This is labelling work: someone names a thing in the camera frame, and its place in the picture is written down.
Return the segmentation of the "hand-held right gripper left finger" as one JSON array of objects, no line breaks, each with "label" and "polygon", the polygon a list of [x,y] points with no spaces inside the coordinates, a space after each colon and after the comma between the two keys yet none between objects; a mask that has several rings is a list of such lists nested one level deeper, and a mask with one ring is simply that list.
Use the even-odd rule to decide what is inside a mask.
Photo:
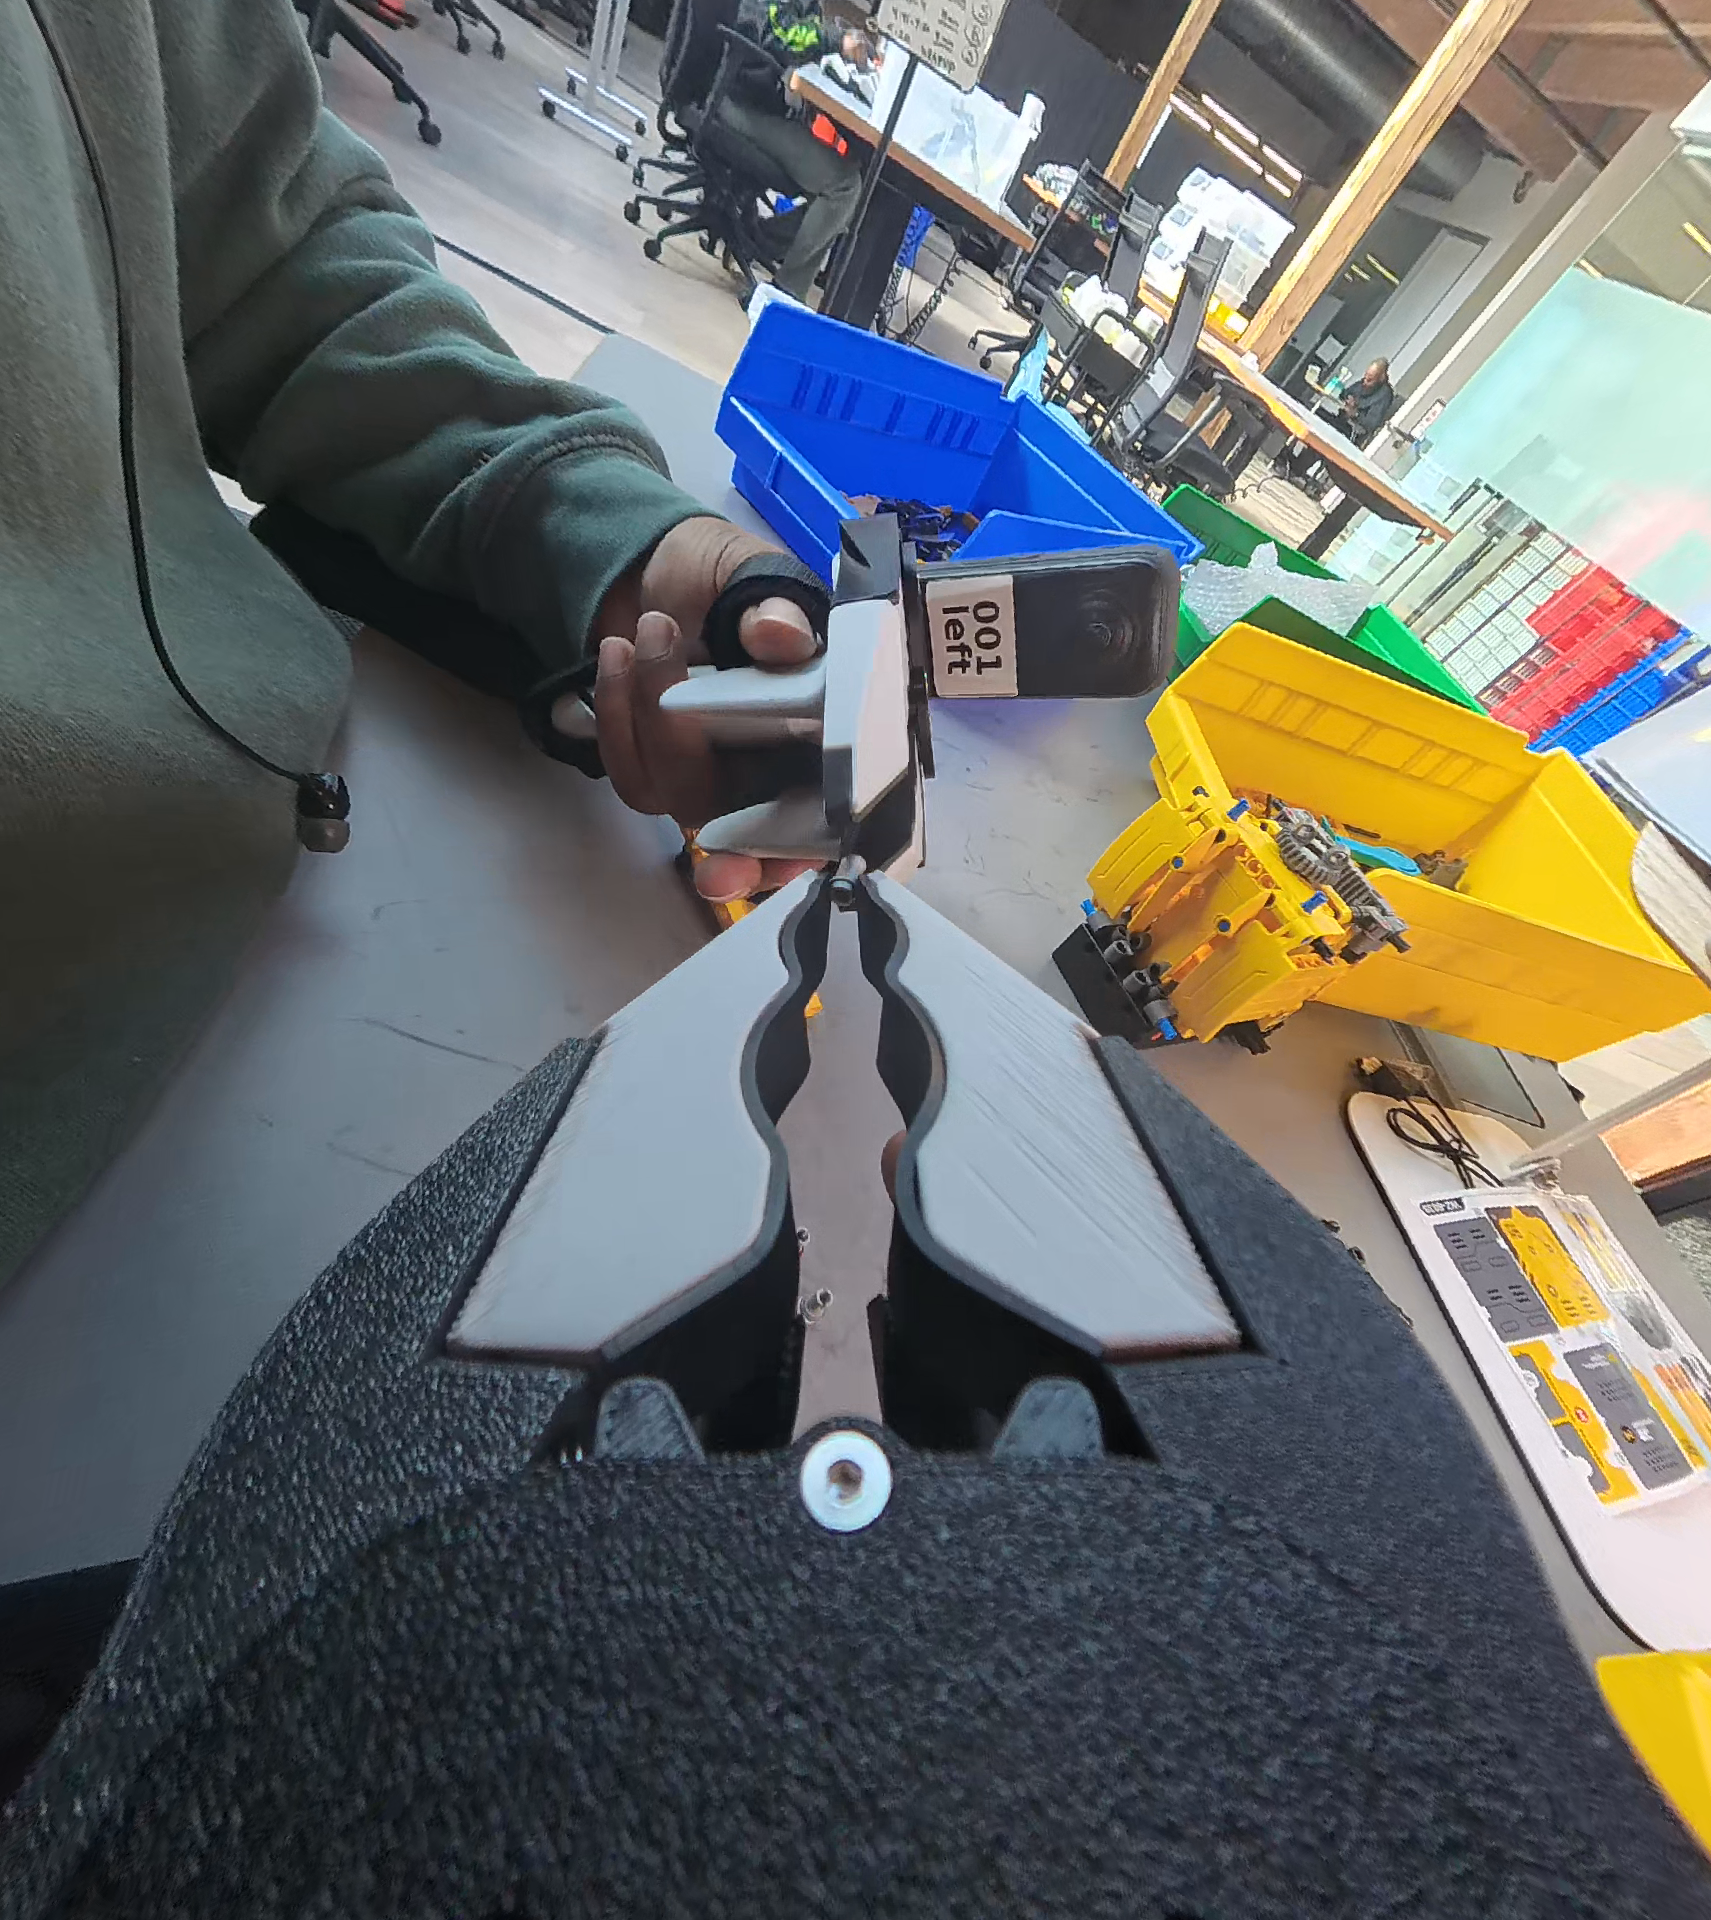
[{"label": "hand-held right gripper left finger", "polygon": [[453,1312],[453,1357],[661,1378],[714,1450],[784,1446],[800,1237],[779,1114],[825,970],[825,876],[788,881],[585,1045]]}]

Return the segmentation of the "yellow lego panel piece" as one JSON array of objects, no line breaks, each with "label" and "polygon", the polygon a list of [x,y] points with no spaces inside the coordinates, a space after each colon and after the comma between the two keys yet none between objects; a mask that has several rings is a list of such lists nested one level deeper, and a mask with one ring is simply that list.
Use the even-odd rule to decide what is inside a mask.
[{"label": "yellow lego panel piece", "polygon": [[712,861],[712,853],[696,850],[696,837],[692,832],[682,832],[682,850],[678,850],[678,873],[692,885],[696,903],[714,916],[714,924],[721,932],[732,932],[733,924],[741,924],[755,908],[763,908],[763,897],[770,897],[770,889],[748,889],[748,896],[733,896],[733,897],[712,897],[702,889],[702,864]]}]

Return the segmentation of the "yellow lego vehicle model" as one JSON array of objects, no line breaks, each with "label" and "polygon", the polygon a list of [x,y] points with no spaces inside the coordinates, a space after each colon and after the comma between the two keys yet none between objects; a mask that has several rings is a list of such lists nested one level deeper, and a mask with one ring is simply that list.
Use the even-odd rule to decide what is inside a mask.
[{"label": "yellow lego vehicle model", "polygon": [[1272,796],[1157,800],[1104,853],[1056,970],[1099,1036],[1135,1048],[1272,1034],[1369,956],[1406,956],[1411,926],[1338,830]]}]

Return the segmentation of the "lego instruction sheet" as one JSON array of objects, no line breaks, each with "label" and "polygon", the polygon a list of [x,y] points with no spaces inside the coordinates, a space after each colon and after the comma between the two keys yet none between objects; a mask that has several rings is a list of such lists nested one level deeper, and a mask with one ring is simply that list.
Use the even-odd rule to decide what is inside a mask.
[{"label": "lego instruction sheet", "polygon": [[1496,1184],[1429,1194],[1414,1219],[1495,1378],[1521,1392],[1588,1505],[1633,1512],[1711,1486],[1711,1357],[1598,1200]]}]

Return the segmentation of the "person's left hand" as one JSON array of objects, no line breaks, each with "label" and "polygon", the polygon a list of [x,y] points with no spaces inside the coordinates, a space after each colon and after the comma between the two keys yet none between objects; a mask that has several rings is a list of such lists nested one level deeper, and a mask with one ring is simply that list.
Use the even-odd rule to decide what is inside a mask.
[{"label": "person's left hand", "polygon": [[604,594],[592,624],[599,756],[610,793],[631,812],[708,830],[748,803],[779,800],[813,773],[784,751],[714,745],[696,723],[661,710],[692,660],[708,660],[696,641],[720,590],[774,550],[733,521],[688,517]]}]

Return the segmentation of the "clear bubble wrap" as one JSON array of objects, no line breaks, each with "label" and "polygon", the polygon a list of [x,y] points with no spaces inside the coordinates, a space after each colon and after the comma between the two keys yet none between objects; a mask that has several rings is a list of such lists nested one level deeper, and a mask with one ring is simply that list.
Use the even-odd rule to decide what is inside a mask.
[{"label": "clear bubble wrap", "polygon": [[1191,614],[1206,636],[1221,636],[1265,600],[1276,600],[1338,636],[1374,608],[1369,587],[1282,567],[1276,542],[1261,542],[1250,563],[1199,556],[1182,574],[1182,614]]}]

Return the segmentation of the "green plastic bin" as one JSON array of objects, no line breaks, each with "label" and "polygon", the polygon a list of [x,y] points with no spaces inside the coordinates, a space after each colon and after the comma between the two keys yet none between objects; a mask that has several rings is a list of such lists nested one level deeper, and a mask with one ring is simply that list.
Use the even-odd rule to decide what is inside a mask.
[{"label": "green plastic bin", "polygon": [[1369,669],[1395,686],[1424,687],[1470,712],[1491,712],[1429,647],[1424,641],[1387,608],[1364,612],[1348,633],[1317,624],[1312,614],[1287,608],[1284,600],[1261,600],[1250,612],[1237,614],[1233,626],[1256,626],[1321,658]]},{"label": "green plastic bin", "polygon": [[1239,517],[1209,494],[1199,494],[1191,482],[1178,482],[1163,496],[1165,517],[1174,517],[1193,542],[1204,542],[1204,563],[1221,563],[1221,567],[1250,567],[1250,556],[1272,547],[1276,567],[1287,574],[1306,580],[1327,580],[1338,581],[1342,574],[1328,569],[1327,563],[1300,552],[1298,547],[1282,542],[1265,526]]}]

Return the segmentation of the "black office chair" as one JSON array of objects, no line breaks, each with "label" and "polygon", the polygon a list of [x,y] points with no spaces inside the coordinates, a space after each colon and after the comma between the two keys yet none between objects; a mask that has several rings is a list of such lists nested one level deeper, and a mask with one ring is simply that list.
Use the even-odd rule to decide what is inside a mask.
[{"label": "black office chair", "polygon": [[353,50],[396,94],[396,102],[413,109],[413,130],[427,147],[445,143],[445,128],[434,122],[431,102],[410,87],[403,61],[387,55],[364,25],[353,19],[363,13],[346,0],[297,0],[297,17],[304,19],[304,39],[313,61],[328,61],[335,44]]},{"label": "black office chair", "polygon": [[1165,427],[1182,380],[1204,346],[1206,312],[1214,303],[1218,275],[1233,255],[1233,235],[1209,225],[1199,228],[1182,275],[1178,275],[1178,303],[1174,320],[1163,334],[1155,360],[1130,380],[1130,389],[1113,403],[1096,446],[1125,481],[1157,481],[1165,461],[1174,456],[1182,432]]},{"label": "black office chair", "polygon": [[748,73],[779,77],[784,64],[733,25],[732,0],[678,0],[661,44],[655,156],[631,165],[628,225],[655,225],[640,237],[640,255],[661,263],[670,241],[692,237],[702,255],[721,263],[741,299],[770,278],[791,241],[791,218],[774,207],[788,175],[721,120],[732,87]]}]

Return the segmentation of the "blue plastic bin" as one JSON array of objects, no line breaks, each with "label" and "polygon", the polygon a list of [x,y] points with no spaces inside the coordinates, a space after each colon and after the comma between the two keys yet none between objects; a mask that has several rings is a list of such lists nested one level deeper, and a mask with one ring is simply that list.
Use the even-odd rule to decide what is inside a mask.
[{"label": "blue plastic bin", "polygon": [[770,303],[750,325],[720,437],[733,456],[733,494],[820,580],[856,496],[971,517],[959,556],[1139,542],[1165,547],[1178,567],[1204,556],[1193,533],[1034,396],[1004,396],[986,373],[798,303]]}]

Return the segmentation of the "grey small parts cabinet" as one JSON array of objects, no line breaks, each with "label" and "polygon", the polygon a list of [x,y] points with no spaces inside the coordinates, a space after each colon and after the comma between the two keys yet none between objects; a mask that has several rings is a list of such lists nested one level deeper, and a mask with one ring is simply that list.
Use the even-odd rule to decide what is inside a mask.
[{"label": "grey small parts cabinet", "polygon": [[1453,539],[1424,550],[1399,614],[1431,660],[1491,700],[1491,686],[1537,647],[1534,614],[1588,569],[1588,552],[1484,481],[1443,521]]}]

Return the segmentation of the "stack of red bins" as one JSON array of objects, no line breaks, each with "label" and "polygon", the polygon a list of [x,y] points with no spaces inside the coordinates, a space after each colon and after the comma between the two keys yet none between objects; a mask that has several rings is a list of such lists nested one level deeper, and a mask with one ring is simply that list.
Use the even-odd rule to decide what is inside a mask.
[{"label": "stack of red bins", "polygon": [[1682,624],[1613,569],[1588,563],[1526,614],[1530,647],[1481,692],[1496,723],[1543,737],[1644,658],[1669,647]]}]

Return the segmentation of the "stack of blue bins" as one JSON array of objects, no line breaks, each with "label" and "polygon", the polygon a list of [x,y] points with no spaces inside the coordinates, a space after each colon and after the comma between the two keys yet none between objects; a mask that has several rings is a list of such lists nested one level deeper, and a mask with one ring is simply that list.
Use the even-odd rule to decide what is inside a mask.
[{"label": "stack of blue bins", "polygon": [[1610,686],[1599,686],[1573,712],[1534,735],[1534,751],[1591,756],[1610,737],[1627,735],[1642,718],[1690,699],[1711,686],[1711,644],[1699,636],[1679,636],[1667,647],[1633,660]]}]

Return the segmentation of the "instruction sheet on white stand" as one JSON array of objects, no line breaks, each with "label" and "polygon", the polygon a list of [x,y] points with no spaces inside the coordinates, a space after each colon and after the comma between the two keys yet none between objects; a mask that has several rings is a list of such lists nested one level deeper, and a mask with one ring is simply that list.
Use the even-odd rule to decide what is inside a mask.
[{"label": "instruction sheet on white stand", "polygon": [[[1308,1024],[1317,1043],[1327,1043],[1328,1061],[1338,1056],[1342,1061],[1374,1056],[1411,1060],[1395,1024],[1368,1013],[1308,1009]],[[1467,1130],[1495,1144],[1496,1160],[1509,1160],[1517,1144],[1534,1144],[1577,1119],[1577,1098],[1565,1090],[1550,1061],[1477,1043],[1460,1043],[1460,1060],[1470,1074],[1491,1074],[1496,1060],[1509,1061],[1517,1090],[1506,1098],[1517,1107],[1526,1096],[1534,1112],[1543,1112],[1543,1128],[1467,1112]],[[1342,1124],[1369,1181],[1369,1197],[1359,1197],[1364,1174],[1351,1174],[1348,1197],[1327,1209],[1348,1223],[1342,1234],[1368,1252],[1369,1279],[1390,1307],[1411,1322],[1421,1349],[1443,1378],[1496,1488],[1509,1496],[1573,1642],[1584,1659],[1604,1659],[1613,1650],[1711,1650],[1711,1486],[1695,1482],[1690,1488],[1669,1488],[1660,1503],[1599,1511],[1577,1488],[1577,1458],[1565,1450],[1537,1410],[1530,1410],[1534,1398],[1526,1382],[1509,1378],[1491,1393],[1477,1357],[1496,1357],[1496,1341],[1481,1318],[1472,1318],[1481,1333],[1470,1326],[1470,1345],[1460,1341],[1453,1307],[1472,1307],[1472,1294],[1431,1234],[1429,1213],[1421,1213],[1421,1197],[1435,1194],[1449,1170],[1424,1170],[1424,1157],[1399,1144],[1380,1114],[1387,1112],[1387,1096],[1364,1096],[1355,1066],[1342,1072]],[[1565,1184],[1598,1200],[1610,1232],[1648,1279],[1656,1307],[1690,1333],[1711,1363],[1711,1301],[1656,1213],[1613,1166],[1613,1152],[1599,1141],[1580,1144],[1565,1160]]]}]

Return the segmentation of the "person's green sweatshirt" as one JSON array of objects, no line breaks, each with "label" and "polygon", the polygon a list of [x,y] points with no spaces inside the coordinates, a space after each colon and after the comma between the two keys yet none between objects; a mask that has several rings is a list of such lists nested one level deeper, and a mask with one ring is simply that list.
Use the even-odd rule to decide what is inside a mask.
[{"label": "person's green sweatshirt", "polygon": [[0,1286],[192,1043],[297,861],[346,641],[242,528],[204,351],[364,147],[286,5],[0,5]]}]

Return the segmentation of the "white table frame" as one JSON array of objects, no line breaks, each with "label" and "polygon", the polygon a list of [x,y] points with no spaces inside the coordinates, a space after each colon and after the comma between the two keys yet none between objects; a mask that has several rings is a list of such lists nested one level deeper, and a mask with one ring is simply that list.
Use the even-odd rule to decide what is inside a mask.
[{"label": "white table frame", "polygon": [[585,68],[566,64],[564,88],[537,88],[543,120],[604,140],[621,165],[631,165],[635,143],[650,135],[650,115],[616,87],[628,13],[628,0],[594,0]]}]

